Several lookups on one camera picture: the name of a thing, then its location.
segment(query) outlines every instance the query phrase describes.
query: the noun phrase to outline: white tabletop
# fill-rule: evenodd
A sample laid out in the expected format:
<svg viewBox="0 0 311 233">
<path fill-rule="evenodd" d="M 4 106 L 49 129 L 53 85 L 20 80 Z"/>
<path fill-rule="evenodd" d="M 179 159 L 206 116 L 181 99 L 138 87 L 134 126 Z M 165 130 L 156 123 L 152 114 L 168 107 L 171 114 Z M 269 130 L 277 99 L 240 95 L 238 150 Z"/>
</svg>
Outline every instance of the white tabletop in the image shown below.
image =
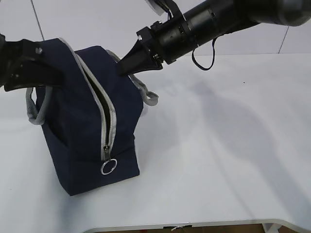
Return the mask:
<svg viewBox="0 0 311 233">
<path fill-rule="evenodd" d="M 75 197 L 20 96 L 1 91 L 0 232 L 265 222 L 311 230 L 310 59 L 218 56 L 202 72 L 184 57 L 140 74 L 160 95 L 136 130 L 141 175 Z"/>
</svg>

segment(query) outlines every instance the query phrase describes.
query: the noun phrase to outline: black cable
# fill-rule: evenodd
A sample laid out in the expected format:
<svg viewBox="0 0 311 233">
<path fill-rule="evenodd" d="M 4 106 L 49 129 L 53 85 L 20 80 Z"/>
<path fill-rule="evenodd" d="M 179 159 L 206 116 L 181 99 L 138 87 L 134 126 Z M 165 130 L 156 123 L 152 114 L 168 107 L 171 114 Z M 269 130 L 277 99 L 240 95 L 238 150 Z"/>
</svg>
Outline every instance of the black cable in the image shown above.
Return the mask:
<svg viewBox="0 0 311 233">
<path fill-rule="evenodd" d="M 218 37 L 216 37 L 215 39 L 213 39 L 213 42 L 212 42 L 212 46 L 213 46 L 213 61 L 212 61 L 212 65 L 209 67 L 209 68 L 205 68 L 203 66 L 201 66 L 196 60 L 195 60 L 195 57 L 194 57 L 194 51 L 195 49 L 192 51 L 192 61 L 193 63 L 199 67 L 201 70 L 204 70 L 204 71 L 208 71 L 210 69 L 212 69 L 213 65 L 214 65 L 214 62 L 215 62 L 215 55 L 216 55 L 216 52 L 215 52 L 215 42 L 217 40 Z"/>
</svg>

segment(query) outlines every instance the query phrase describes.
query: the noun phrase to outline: bag strap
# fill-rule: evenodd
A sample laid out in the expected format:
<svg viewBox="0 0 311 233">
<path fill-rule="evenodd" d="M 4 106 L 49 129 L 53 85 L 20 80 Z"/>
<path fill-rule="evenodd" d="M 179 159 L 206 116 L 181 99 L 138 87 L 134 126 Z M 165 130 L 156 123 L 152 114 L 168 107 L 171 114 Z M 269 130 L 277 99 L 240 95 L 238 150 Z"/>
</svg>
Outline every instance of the bag strap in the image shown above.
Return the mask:
<svg viewBox="0 0 311 233">
<path fill-rule="evenodd" d="M 121 59 L 112 51 L 106 50 L 108 52 L 108 54 L 116 61 L 119 62 Z M 147 86 L 138 78 L 136 78 L 136 76 L 134 74 L 129 75 L 130 79 L 132 80 L 132 82 L 134 83 L 134 85 L 137 87 L 137 89 L 140 91 L 142 100 L 145 102 L 145 104 L 149 105 L 149 106 L 156 106 L 158 103 L 158 99 L 159 96 L 152 92 L 149 91 Z"/>
<path fill-rule="evenodd" d="M 26 90 L 27 116 L 32 124 L 43 125 L 45 122 L 45 114 L 48 110 L 48 106 L 52 97 L 53 88 L 50 86 L 45 87 L 45 97 L 39 112 L 32 98 L 33 91 L 33 87 L 27 88 Z"/>
</svg>

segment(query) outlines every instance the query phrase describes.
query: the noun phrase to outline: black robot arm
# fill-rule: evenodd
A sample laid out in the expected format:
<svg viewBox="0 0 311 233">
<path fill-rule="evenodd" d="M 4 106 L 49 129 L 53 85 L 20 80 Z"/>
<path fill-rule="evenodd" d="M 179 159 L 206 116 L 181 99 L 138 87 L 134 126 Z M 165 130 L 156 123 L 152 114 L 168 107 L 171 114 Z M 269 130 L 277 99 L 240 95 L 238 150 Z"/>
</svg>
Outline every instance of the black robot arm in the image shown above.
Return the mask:
<svg viewBox="0 0 311 233">
<path fill-rule="evenodd" d="M 260 23 L 299 26 L 311 18 L 311 0 L 206 0 L 182 14 L 173 0 L 149 0 L 169 14 L 137 32 L 138 40 L 118 63 L 120 75 L 162 69 L 220 35 Z"/>
</svg>

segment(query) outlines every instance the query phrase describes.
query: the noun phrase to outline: fabric bag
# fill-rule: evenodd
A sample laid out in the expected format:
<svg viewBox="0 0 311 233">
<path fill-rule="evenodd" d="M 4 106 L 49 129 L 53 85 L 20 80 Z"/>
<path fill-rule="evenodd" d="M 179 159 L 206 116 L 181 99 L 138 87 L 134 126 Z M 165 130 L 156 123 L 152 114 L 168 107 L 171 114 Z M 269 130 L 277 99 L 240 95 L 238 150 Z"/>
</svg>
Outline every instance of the fabric bag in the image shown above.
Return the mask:
<svg viewBox="0 0 311 233">
<path fill-rule="evenodd" d="M 118 58 L 95 46 L 74 52 L 63 39 L 41 42 L 45 62 L 64 73 L 62 87 L 26 93 L 29 120 L 42 125 L 58 179 L 69 195 L 139 175 L 134 130 L 143 102 L 158 96 L 134 75 L 120 77 Z"/>
</svg>

